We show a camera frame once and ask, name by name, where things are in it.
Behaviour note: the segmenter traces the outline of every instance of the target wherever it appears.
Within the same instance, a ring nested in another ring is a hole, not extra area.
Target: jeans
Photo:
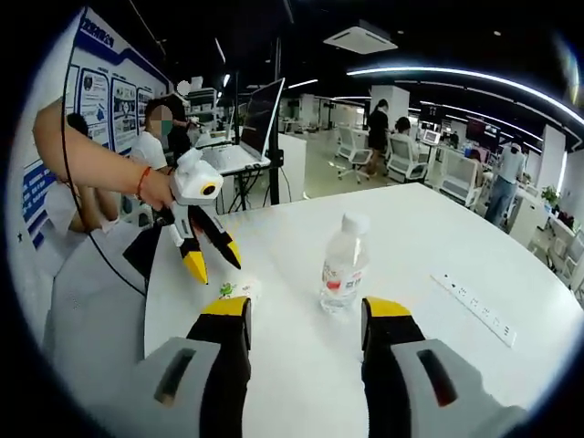
[[[515,196],[515,191],[515,184],[497,176],[491,190],[491,199],[489,200],[489,208],[486,210],[485,220],[499,226],[503,219],[503,214],[509,208]]]

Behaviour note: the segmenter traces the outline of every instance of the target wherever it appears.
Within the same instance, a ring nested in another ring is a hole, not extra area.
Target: potted plant
[[[546,200],[546,208],[551,211],[553,207],[558,204],[559,195],[556,191],[556,187],[549,185],[541,192],[541,197]]]

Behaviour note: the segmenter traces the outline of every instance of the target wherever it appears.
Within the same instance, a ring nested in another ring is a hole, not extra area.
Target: bottle cap
[[[340,229],[351,235],[364,235],[369,231],[370,221],[365,214],[345,213]]]

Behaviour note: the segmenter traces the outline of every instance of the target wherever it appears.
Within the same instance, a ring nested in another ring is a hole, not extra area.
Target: red bracelet
[[[140,196],[140,191],[142,190],[142,181],[144,181],[144,178],[146,178],[146,176],[148,175],[148,173],[150,173],[152,167],[147,167],[146,169],[144,169],[144,172],[142,172],[142,176],[140,177],[140,181],[138,182],[138,189],[136,190],[136,195],[142,199],[142,197]]]

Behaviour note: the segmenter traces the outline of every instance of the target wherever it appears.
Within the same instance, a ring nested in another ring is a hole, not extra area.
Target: air conditioner unit
[[[356,26],[325,39],[324,43],[361,55],[398,48],[390,41],[389,34],[362,20]]]

